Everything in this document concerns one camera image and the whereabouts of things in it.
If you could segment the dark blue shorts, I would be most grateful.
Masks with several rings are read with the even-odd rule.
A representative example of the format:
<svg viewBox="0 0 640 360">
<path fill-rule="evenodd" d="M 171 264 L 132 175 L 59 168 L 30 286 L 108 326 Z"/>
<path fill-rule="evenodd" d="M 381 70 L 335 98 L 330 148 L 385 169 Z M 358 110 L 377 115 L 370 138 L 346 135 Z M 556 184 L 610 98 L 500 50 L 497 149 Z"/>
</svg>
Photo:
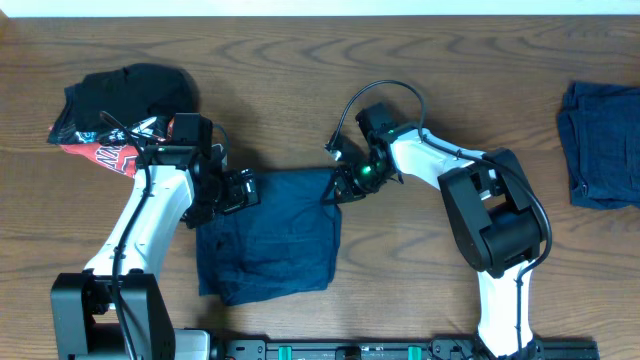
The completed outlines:
<svg viewBox="0 0 640 360">
<path fill-rule="evenodd" d="M 332 171 L 256 175 L 260 203 L 196 229 L 201 296 L 227 306 L 322 291 L 333 281 L 342 214 L 321 203 Z"/>
</svg>

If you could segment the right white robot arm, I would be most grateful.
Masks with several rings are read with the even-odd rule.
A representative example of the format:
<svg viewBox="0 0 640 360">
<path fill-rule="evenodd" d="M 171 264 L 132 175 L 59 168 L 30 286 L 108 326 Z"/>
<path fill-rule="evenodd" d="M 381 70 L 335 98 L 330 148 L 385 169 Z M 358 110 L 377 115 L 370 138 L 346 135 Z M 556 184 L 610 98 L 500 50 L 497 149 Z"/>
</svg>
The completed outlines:
<svg viewBox="0 0 640 360">
<path fill-rule="evenodd" d="M 415 176 L 440 191 L 455 243 L 479 280 L 477 340 L 491 359 L 532 359 L 528 320 L 531 271 L 546 257 L 548 217 L 516 155 L 505 148 L 467 150 L 415 126 L 363 134 L 369 154 L 350 154 L 333 134 L 326 151 L 340 167 L 336 199 L 351 202 L 377 192 L 393 176 Z"/>
</svg>

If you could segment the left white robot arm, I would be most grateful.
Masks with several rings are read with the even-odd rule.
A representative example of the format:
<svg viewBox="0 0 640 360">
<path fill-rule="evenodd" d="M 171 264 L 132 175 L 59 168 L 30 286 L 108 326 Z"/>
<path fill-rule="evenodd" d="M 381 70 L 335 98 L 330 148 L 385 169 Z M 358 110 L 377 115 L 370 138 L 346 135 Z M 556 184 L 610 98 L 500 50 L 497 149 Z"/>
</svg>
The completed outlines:
<svg viewBox="0 0 640 360">
<path fill-rule="evenodd" d="M 61 359 L 212 359 L 211 334 L 172 325 L 159 289 L 180 223 L 190 228 L 259 201 L 250 169 L 226 169 L 220 144 L 150 145 L 110 236 L 50 293 Z"/>
</svg>

